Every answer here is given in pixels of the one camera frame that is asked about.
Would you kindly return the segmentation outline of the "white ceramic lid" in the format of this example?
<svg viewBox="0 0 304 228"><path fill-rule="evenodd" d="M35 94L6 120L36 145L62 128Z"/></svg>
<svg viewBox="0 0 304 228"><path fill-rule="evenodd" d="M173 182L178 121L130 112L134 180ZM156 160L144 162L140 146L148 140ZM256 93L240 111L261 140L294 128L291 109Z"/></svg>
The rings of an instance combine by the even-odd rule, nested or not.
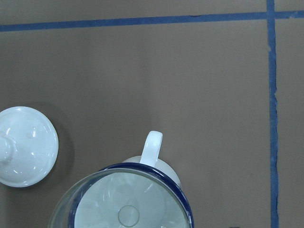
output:
<svg viewBox="0 0 304 228"><path fill-rule="evenodd" d="M0 113L0 182L24 188L43 180L55 165L58 136L40 111L16 106Z"/></svg>

